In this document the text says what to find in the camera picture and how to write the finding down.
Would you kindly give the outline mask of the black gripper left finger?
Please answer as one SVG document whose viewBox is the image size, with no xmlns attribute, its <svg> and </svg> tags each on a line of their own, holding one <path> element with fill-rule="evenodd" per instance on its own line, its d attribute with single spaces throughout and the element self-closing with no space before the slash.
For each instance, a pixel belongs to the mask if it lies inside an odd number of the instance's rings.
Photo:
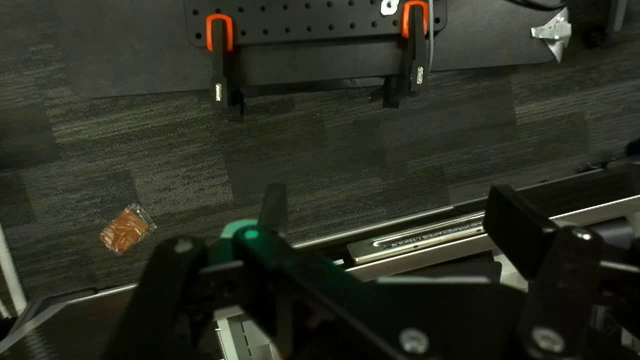
<svg viewBox="0 0 640 360">
<path fill-rule="evenodd" d="M 252 246 L 281 239 L 289 217 L 289 190 L 270 184 L 259 213 L 259 241 L 194 237 L 165 241 L 153 252 L 138 286 L 109 340 L 102 360 L 199 360 L 201 343 L 222 309 L 238 306 L 263 332 L 276 328 L 274 303 L 260 281 Z"/>
</svg>

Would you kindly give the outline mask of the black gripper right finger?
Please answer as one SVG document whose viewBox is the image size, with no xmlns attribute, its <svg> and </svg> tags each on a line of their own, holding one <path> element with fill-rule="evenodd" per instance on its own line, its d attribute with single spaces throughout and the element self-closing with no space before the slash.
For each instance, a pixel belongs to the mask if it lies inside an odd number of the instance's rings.
<svg viewBox="0 0 640 360">
<path fill-rule="evenodd" d="M 638 360 L 638 354 L 597 324 L 604 313 L 638 337 L 638 262 L 612 258 L 602 233 L 559 224 L 515 188 L 488 193 L 484 233 L 529 282 L 517 344 L 529 360 Z"/>
</svg>

